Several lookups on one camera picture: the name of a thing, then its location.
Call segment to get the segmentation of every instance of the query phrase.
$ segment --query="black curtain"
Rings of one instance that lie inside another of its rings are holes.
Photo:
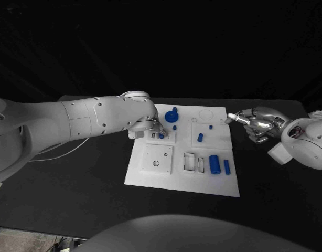
[[[322,1],[3,1],[0,97],[128,90],[322,109]]]

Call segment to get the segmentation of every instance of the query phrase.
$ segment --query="cable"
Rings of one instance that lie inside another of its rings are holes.
[[[68,239],[68,238],[63,237],[63,238],[60,239],[60,241],[58,242],[58,244],[60,244],[60,242],[63,242],[66,239]],[[46,252],[49,252],[49,251],[53,249],[55,246],[56,246],[56,243],[53,243],[53,246],[46,250]]]
[[[49,152],[49,151],[52,151],[53,149],[56,149],[58,147],[60,147],[65,143],[60,143],[60,144],[58,144],[55,147],[52,147],[52,148],[46,149],[45,151],[39,152],[37,155],[39,155],[39,154],[43,154],[43,153],[46,153],[46,152]]]
[[[56,156],[56,157],[53,157],[53,158],[50,158],[50,159],[36,159],[36,160],[30,160],[29,162],[49,161],[49,160],[53,160],[53,159],[58,159],[58,158],[63,157],[65,155],[68,155],[69,153],[72,153],[72,152],[84,145],[84,143],[88,141],[88,139],[89,139],[89,138],[86,138],[86,139],[84,140],[84,142],[78,145],[78,147],[73,148],[69,152],[66,152],[62,156]]]

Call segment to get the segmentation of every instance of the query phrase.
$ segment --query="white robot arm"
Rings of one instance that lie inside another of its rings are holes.
[[[141,138],[150,129],[167,135],[142,91],[48,103],[0,99],[0,182],[46,148],[124,130]]]
[[[279,164],[295,158],[308,167],[322,170],[322,120],[302,118],[291,120],[276,110],[257,107],[229,114],[245,124],[250,139],[256,143],[268,140],[266,134],[280,137],[282,142],[272,148],[269,155]]]

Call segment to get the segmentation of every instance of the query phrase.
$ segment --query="white cable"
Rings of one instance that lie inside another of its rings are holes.
[[[58,144],[55,147],[52,147],[52,148],[46,149],[45,151],[39,152],[37,155],[39,155],[39,154],[43,154],[43,153],[46,153],[46,152],[49,152],[49,151],[52,151],[52,150],[56,149],[59,146],[62,146],[65,143],[60,143],[60,144]]]
[[[69,152],[66,152],[62,156],[53,157],[53,158],[50,158],[50,159],[36,159],[36,160],[30,160],[29,162],[49,161],[49,160],[53,160],[53,159],[58,159],[58,158],[63,157],[65,155],[68,155],[69,153],[72,153],[72,152],[84,145],[84,143],[88,141],[88,139],[89,139],[89,138],[86,138],[86,139],[84,140],[84,142],[78,145],[78,147],[73,148]]]

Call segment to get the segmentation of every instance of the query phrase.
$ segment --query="black table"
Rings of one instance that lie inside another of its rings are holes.
[[[226,107],[227,112],[266,106],[292,119],[306,117],[298,101],[178,98],[153,101]],[[240,198],[124,185],[134,146],[125,131],[91,138],[58,160],[25,166],[0,189],[0,227],[91,238],[130,219],[188,214],[232,221],[322,251],[322,171],[295,160],[279,165],[268,155],[278,139],[256,145],[240,123],[230,124],[230,132]],[[68,152],[81,142],[69,142],[40,157]]]

